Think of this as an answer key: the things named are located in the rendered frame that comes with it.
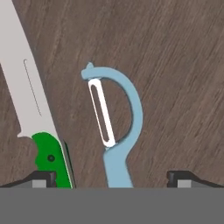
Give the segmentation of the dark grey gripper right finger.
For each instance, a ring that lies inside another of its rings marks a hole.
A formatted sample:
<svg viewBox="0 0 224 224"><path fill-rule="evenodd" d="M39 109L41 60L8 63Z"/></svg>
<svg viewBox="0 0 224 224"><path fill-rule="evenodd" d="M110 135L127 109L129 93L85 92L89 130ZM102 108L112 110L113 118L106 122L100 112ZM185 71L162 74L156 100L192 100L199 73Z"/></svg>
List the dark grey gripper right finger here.
<svg viewBox="0 0 224 224"><path fill-rule="evenodd" d="M167 186L171 188L213 187L224 188L213 182L201 179L190 171L168 171L166 174Z"/></svg>

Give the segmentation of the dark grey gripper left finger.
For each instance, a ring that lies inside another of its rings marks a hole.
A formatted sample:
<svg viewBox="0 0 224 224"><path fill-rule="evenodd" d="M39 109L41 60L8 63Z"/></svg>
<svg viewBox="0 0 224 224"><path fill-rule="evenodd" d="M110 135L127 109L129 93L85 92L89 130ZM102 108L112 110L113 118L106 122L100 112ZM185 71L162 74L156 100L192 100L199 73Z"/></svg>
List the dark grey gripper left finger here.
<svg viewBox="0 0 224 224"><path fill-rule="evenodd" d="M0 185L0 188L52 188L56 186L55 171L34 171L23 179Z"/></svg>

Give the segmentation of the light blue peeler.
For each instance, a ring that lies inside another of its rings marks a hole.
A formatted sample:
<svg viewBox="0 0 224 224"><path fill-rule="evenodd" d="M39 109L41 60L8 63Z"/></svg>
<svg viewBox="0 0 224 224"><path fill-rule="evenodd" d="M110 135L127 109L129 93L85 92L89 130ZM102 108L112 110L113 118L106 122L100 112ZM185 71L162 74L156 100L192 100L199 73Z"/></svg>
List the light blue peeler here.
<svg viewBox="0 0 224 224"><path fill-rule="evenodd" d="M138 92L134 84L123 73L111 67L94 66L91 62L87 63L85 69L81 71L81 77L87 81L88 88L95 87L98 99L101 105L103 120L108 134L106 141L102 134L99 116L95 106L93 92L90 89L91 100L94 106L94 112L98 123L101 140L105 146L103 152L103 163L107 178L107 184L110 188L133 188L133 183L126 163L130 151L137 142L143 127L143 108ZM128 97L131 109L131 125L128 133L118 142L115 140L105 96L102 89L101 79L112 80L117 83Z"/></svg>

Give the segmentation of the green handled knife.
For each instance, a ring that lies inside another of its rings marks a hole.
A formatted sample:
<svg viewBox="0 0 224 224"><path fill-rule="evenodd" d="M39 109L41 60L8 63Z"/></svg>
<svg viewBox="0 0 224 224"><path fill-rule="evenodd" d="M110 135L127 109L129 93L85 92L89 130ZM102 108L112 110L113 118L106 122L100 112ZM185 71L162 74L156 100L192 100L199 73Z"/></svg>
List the green handled knife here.
<svg viewBox="0 0 224 224"><path fill-rule="evenodd" d="M0 0L0 67L20 125L19 137L29 137L38 152L40 171L55 172L59 188L74 188L67 147L56 129L23 26L12 0Z"/></svg>

